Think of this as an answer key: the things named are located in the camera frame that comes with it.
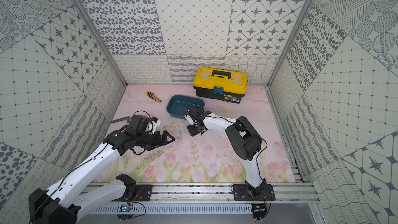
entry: patterned wallpaper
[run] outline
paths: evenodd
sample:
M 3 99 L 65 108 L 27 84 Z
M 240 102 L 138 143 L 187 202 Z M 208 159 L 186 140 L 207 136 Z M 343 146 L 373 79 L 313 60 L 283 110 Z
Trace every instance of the patterned wallpaper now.
M 267 84 L 305 0 L 82 1 L 128 83 L 191 83 L 208 66 Z
M 271 85 L 330 223 L 398 223 L 398 0 L 316 0 Z
M 125 90 L 70 0 L 0 0 L 0 223 L 90 154 Z

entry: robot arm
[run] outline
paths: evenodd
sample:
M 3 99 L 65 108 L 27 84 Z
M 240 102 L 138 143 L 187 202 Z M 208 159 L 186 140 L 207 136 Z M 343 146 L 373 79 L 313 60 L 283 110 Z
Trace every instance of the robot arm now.
M 263 197 L 266 182 L 260 177 L 257 157 L 260 154 L 262 138 L 246 117 L 224 118 L 212 112 L 203 112 L 193 105 L 185 112 L 191 136 L 203 134 L 207 130 L 225 132 L 235 153 L 243 160 L 246 169 L 246 185 L 252 199 Z
M 110 133 L 98 148 L 66 177 L 47 190 L 36 189 L 29 196 L 29 213 L 34 224 L 76 223 L 86 214 L 115 199 L 127 201 L 137 197 L 136 181 L 125 175 L 94 191 L 80 195 L 82 190 L 109 164 L 127 150 L 141 147 L 150 151 L 174 141 L 167 131 L 155 131 L 160 121 L 133 115 L 128 125 Z

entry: toolbox lid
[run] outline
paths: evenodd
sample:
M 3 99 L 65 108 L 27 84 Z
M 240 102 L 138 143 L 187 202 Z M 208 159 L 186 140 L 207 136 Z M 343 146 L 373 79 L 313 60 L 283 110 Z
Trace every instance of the toolbox lid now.
M 200 67 L 193 81 L 194 87 L 213 89 L 222 87 L 224 92 L 246 94 L 247 75 L 211 67 Z

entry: pink table mat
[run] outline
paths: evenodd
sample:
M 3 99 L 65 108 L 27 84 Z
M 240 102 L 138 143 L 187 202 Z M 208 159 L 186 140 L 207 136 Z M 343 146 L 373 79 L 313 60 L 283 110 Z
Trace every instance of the pink table mat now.
M 155 102 L 145 92 L 151 91 L 162 102 Z M 233 151 L 225 133 L 208 130 L 191 137 L 186 129 L 188 121 L 171 117 L 166 106 L 173 95 L 196 97 L 192 86 L 185 85 L 129 85 L 113 119 L 132 116 L 144 110 L 161 120 L 159 131 L 167 130 L 175 141 L 136 156 L 126 152 L 103 170 L 93 182 L 111 182 L 124 173 L 140 183 L 241 183 L 246 171 L 241 159 Z M 295 182 L 289 160 L 279 135 L 271 107 L 263 86 L 248 86 L 240 104 L 200 97 L 205 111 L 226 118 L 245 116 L 268 143 L 259 157 L 260 172 L 267 182 Z M 108 133 L 120 129 L 126 121 L 111 124 Z

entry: blue plastic basin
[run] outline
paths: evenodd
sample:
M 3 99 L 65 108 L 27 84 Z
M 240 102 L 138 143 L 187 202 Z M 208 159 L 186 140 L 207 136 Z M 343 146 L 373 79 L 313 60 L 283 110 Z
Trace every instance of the blue plastic basin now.
M 185 111 L 191 105 L 201 106 L 202 109 L 205 107 L 205 103 L 201 99 L 185 95 L 175 95 L 167 104 L 166 110 L 171 117 L 185 119 Z

